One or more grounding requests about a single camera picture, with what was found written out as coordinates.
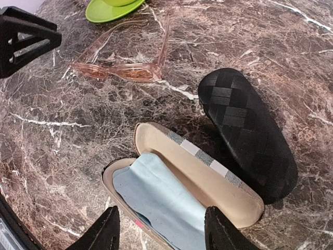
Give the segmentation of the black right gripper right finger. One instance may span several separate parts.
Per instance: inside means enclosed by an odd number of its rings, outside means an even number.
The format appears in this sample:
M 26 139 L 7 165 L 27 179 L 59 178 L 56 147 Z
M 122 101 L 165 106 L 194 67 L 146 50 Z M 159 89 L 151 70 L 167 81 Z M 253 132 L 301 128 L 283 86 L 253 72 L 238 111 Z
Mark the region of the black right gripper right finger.
M 216 206 L 206 209 L 204 235 L 208 250 L 259 250 Z

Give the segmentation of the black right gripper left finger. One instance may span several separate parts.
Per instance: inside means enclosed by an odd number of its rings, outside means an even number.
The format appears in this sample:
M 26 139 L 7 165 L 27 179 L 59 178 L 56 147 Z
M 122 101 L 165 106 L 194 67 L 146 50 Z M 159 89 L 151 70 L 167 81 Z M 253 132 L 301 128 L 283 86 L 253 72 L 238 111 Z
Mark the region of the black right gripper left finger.
M 118 250 L 120 215 L 117 206 L 108 207 L 92 226 L 68 250 Z

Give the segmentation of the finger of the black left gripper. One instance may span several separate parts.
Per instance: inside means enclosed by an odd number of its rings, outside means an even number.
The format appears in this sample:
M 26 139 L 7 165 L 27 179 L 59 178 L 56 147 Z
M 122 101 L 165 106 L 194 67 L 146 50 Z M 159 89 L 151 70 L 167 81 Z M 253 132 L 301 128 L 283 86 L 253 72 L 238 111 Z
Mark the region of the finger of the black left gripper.
M 1 8 L 1 78 L 60 46 L 57 25 L 15 6 Z

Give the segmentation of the light blue cloth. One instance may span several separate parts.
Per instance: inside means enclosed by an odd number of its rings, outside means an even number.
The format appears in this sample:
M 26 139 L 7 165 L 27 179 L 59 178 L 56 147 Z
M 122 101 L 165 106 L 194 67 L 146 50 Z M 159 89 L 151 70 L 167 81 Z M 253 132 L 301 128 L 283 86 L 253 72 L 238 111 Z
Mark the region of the light blue cloth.
M 125 203 L 174 249 L 205 249 L 205 208 L 153 153 L 116 170 L 113 186 Z

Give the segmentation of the black checkered glasses case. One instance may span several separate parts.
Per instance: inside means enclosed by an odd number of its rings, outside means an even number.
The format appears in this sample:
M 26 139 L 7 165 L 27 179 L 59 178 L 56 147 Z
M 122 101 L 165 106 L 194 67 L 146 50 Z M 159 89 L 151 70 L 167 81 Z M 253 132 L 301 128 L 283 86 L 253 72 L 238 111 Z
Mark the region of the black checkered glasses case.
M 289 195 L 298 180 L 293 153 L 255 88 L 238 70 L 215 70 L 200 81 L 198 97 L 218 130 L 238 176 L 265 204 Z

